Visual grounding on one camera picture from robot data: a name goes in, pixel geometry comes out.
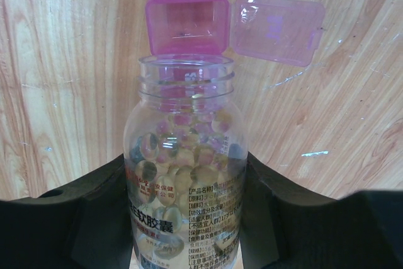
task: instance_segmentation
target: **wooden surface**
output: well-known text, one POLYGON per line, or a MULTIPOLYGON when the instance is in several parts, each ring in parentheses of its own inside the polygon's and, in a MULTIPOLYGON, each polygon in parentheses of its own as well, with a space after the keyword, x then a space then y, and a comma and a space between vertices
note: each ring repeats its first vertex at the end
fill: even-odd
MULTIPOLYGON (((226 53, 250 150, 335 198, 403 189, 403 0, 311 1, 327 13, 308 68, 226 53)), ((0 0, 1 199, 36 197, 122 152, 149 54, 145 2, 0 0)))

